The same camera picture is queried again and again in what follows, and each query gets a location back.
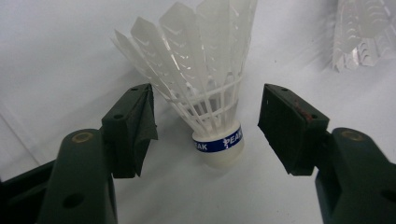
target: shuttlecock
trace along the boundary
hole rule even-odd
[[[160,27],[138,18],[113,40],[192,127],[207,164],[226,166],[244,147],[235,116],[257,0],[206,0],[196,13],[175,3]]]
[[[332,66],[341,72],[395,58],[395,28],[394,0],[338,1]]]

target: plastic shuttlecock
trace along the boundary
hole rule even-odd
[[[206,163],[236,160],[244,141],[234,119],[257,0],[175,3],[160,26],[138,18],[115,45],[192,127]]]
[[[396,1],[339,0],[332,65],[339,71],[396,57]]]

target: screw hole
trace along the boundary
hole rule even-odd
[[[382,197],[386,198],[387,200],[396,203],[396,191],[390,189],[384,189],[381,191]]]
[[[78,133],[73,136],[72,141],[74,143],[83,143],[93,138],[92,133]]]
[[[122,118],[123,118],[123,115],[115,115],[113,118],[114,118],[114,119],[122,119]]]
[[[84,201],[84,195],[81,193],[74,193],[67,196],[64,199],[64,207],[65,208],[74,208],[82,204]]]

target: white surface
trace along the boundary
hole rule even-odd
[[[200,1],[182,1],[195,7]],[[110,41],[137,16],[175,1],[2,1],[0,175],[55,158],[61,140],[145,82]],[[117,180],[120,223],[321,223],[314,178],[288,176],[257,127],[264,83],[287,87],[331,118],[329,131],[369,134],[396,162],[395,61],[331,69],[335,0],[260,1],[236,117],[245,150],[228,171],[206,167],[191,128],[155,93],[159,141],[141,178]]]

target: blue label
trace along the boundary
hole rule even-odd
[[[236,132],[228,135],[225,138],[213,142],[198,142],[194,140],[194,144],[195,147],[202,152],[219,152],[235,146],[241,141],[242,138],[242,129],[239,126],[239,129],[236,130]]]

